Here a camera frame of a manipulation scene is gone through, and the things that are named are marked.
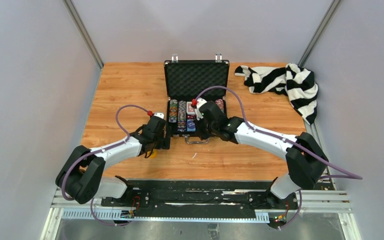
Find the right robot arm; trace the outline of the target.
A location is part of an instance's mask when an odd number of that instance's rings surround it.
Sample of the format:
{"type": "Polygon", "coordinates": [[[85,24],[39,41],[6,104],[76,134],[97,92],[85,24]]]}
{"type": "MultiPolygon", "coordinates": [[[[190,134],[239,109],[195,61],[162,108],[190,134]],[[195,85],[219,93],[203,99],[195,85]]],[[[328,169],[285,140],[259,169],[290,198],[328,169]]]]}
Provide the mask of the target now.
{"type": "Polygon", "coordinates": [[[277,209],[298,190],[314,189],[328,162],[314,137],[271,131],[251,124],[244,118],[227,115],[214,101],[199,98],[194,108],[196,130],[203,140],[218,137],[225,142],[252,146],[271,153],[287,164],[288,172],[276,177],[262,195],[262,200],[277,209]]]}

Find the black aluminium poker case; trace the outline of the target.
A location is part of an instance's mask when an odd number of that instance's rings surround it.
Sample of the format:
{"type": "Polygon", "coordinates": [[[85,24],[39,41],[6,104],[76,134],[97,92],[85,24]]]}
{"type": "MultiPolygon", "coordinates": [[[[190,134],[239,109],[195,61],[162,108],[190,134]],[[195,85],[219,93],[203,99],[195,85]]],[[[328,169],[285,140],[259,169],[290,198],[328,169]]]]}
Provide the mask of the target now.
{"type": "Polygon", "coordinates": [[[166,132],[171,137],[183,137],[187,144],[207,144],[209,139],[204,141],[190,141],[190,138],[197,136],[197,125],[195,132],[178,131],[177,122],[171,123],[169,117],[169,102],[174,99],[178,101],[192,102],[199,93],[212,86],[228,85],[230,61],[222,59],[222,55],[217,53],[215,59],[207,60],[179,60],[177,54],[173,54],[171,59],[163,63],[166,93],[166,132]]]}

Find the yellow round button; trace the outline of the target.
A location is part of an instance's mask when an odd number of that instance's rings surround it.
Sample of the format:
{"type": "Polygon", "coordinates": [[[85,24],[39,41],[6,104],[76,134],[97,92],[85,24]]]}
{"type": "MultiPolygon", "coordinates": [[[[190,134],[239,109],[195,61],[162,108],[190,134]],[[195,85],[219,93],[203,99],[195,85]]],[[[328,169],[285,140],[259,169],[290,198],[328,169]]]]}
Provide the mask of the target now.
{"type": "Polygon", "coordinates": [[[157,156],[157,151],[149,151],[147,158],[155,158],[157,156]]]}

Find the blue backed playing cards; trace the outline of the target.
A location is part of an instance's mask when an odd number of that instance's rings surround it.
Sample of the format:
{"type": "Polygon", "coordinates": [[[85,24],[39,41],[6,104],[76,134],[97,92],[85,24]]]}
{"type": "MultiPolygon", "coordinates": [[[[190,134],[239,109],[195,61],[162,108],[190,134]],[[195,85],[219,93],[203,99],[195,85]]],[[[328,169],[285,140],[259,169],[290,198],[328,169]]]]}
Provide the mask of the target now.
{"type": "Polygon", "coordinates": [[[196,125],[195,125],[195,121],[193,119],[188,119],[186,121],[186,131],[187,132],[195,132],[196,131],[196,125]]]}

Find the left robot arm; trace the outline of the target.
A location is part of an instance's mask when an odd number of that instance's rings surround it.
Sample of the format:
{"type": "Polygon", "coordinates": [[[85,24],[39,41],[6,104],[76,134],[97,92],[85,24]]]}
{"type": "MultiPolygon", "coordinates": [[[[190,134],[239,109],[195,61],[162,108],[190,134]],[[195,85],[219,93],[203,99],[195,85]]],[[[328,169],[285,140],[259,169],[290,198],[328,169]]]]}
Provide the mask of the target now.
{"type": "Polygon", "coordinates": [[[162,112],[122,140],[101,147],[77,146],[58,173],[55,184],[79,204],[93,198],[113,198],[120,206],[129,206],[133,193],[120,176],[104,177],[109,167],[138,156],[150,157],[161,148],[166,121],[162,112]]]}

